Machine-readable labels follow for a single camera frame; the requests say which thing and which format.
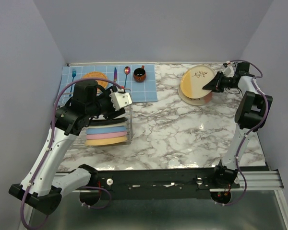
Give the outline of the yellow plate in rack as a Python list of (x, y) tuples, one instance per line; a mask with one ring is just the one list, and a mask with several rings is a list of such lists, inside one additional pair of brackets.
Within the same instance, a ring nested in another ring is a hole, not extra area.
[(127, 140), (128, 138), (126, 136), (123, 136), (123, 137), (116, 137), (116, 138), (86, 140), (84, 144), (87, 146), (102, 146), (102, 145), (111, 145), (111, 144), (121, 143)]

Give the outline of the blue plate in rack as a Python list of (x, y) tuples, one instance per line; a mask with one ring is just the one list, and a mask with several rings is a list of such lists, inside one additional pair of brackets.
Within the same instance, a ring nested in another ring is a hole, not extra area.
[(89, 129), (87, 129), (86, 134), (87, 135), (108, 134), (108, 133), (124, 132), (126, 130), (127, 129), (125, 126), (89, 128)]

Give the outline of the iridescent rainbow knife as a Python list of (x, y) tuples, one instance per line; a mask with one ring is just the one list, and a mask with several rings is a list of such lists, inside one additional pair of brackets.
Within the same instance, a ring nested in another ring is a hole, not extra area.
[(117, 82), (117, 78), (118, 78), (117, 68), (115, 67), (115, 68), (114, 68), (114, 74), (113, 74), (113, 82)]

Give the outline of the blue checked placemat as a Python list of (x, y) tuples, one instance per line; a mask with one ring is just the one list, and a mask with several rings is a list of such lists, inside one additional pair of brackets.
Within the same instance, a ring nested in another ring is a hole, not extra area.
[[(144, 65), (146, 71), (146, 80), (144, 82), (136, 82), (133, 78), (135, 69)], [(156, 93), (156, 75), (155, 66), (153, 64), (109, 64), (109, 65), (84, 65), (84, 66), (69, 66), (62, 68), (61, 82), (59, 92), (61, 92), (68, 84), (72, 82), (72, 69), (76, 69), (75, 80), (82, 78), (83, 74), (99, 71), (113, 80), (114, 68), (117, 68), (117, 83), (124, 87), (125, 74), (124, 68), (129, 66), (131, 68), (130, 74), (127, 77), (126, 91), (129, 92), (133, 103), (146, 103), (158, 101)]]

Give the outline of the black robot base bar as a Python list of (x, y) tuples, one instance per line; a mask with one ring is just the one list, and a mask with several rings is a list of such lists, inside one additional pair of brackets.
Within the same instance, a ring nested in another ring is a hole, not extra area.
[(210, 199), (210, 189), (239, 188), (237, 170), (186, 168), (165, 170), (98, 171), (80, 201), (96, 204), (99, 200)]

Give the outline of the iridescent rainbow spoon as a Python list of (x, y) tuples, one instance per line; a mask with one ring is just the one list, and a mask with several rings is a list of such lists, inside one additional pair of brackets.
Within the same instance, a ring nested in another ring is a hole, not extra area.
[(124, 81), (124, 88), (126, 88), (126, 83), (127, 83), (127, 77), (131, 72), (131, 68), (129, 66), (126, 66), (124, 68), (124, 74), (125, 74), (125, 81)]

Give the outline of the cream and yellow plate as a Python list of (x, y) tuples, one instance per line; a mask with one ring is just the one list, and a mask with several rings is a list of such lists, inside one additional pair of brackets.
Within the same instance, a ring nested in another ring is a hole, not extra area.
[(181, 91), (191, 99), (199, 99), (207, 96), (211, 90), (204, 90), (216, 75), (216, 72), (205, 65), (190, 68), (182, 77), (180, 82)]

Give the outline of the cream and pink plate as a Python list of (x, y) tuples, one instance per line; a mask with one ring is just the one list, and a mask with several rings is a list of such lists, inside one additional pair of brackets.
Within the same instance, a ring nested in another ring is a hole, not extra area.
[(213, 93), (210, 92), (208, 95), (202, 98), (198, 98), (198, 99), (189, 98), (182, 92), (180, 85), (178, 88), (178, 94), (185, 103), (190, 104), (190, 105), (195, 105), (195, 106), (201, 106), (201, 105), (207, 104), (212, 100), (212, 97), (213, 97)]

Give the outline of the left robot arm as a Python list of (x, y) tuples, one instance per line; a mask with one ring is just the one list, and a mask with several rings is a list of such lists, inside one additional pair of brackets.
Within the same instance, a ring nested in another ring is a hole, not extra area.
[(50, 215), (64, 196), (81, 187), (92, 189), (98, 183), (97, 171), (88, 165), (81, 165), (58, 180), (54, 177), (65, 153), (93, 117), (102, 115), (111, 120), (132, 104), (130, 94), (122, 86), (106, 80), (112, 86), (105, 89), (99, 80), (86, 78), (68, 84), (65, 89), (73, 87), (73, 95), (63, 107), (57, 107), (61, 95), (57, 96), (48, 137), (36, 162), (28, 175), (9, 189), (9, 194), (23, 205)]

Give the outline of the orange and black mug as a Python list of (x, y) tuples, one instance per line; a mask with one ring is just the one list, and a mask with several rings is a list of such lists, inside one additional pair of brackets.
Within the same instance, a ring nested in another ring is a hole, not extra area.
[(146, 80), (146, 71), (144, 69), (144, 65), (134, 70), (133, 78), (136, 82), (144, 82)]

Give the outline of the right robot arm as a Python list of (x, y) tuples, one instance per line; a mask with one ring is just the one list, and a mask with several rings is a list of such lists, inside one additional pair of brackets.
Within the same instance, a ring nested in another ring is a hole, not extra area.
[(273, 97), (266, 95), (257, 84), (263, 73), (245, 60), (227, 61), (224, 70), (203, 86), (204, 90), (223, 92), (225, 89), (240, 90), (243, 98), (235, 113), (236, 129), (230, 147), (215, 167), (211, 182), (215, 187), (233, 184), (242, 174), (240, 160), (250, 139), (266, 122)]

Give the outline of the aluminium frame rail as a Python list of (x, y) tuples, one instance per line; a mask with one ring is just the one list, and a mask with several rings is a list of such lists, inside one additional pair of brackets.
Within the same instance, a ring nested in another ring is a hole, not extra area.
[(210, 189), (210, 199), (98, 201), (90, 210), (80, 191), (66, 196), (46, 230), (288, 230), (288, 206), (277, 171), (245, 167), (239, 188)]

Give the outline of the blue metal fork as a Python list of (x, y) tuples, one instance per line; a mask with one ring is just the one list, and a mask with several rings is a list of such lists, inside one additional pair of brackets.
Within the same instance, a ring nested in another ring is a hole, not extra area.
[(72, 82), (74, 81), (75, 77), (76, 77), (76, 69), (72, 69)]

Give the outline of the woven wicker round trivet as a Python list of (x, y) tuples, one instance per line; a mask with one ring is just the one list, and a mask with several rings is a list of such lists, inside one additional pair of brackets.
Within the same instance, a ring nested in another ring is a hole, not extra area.
[[(106, 74), (99, 72), (99, 71), (92, 71), (86, 74), (82, 75), (82, 79), (87, 79), (87, 78), (99, 78), (99, 79), (108, 79), (108, 77), (106, 76)], [(102, 80), (97, 80), (97, 83), (99, 85), (101, 85), (102, 87), (104, 87), (105, 89), (108, 86), (108, 82), (106, 81), (102, 81)]]

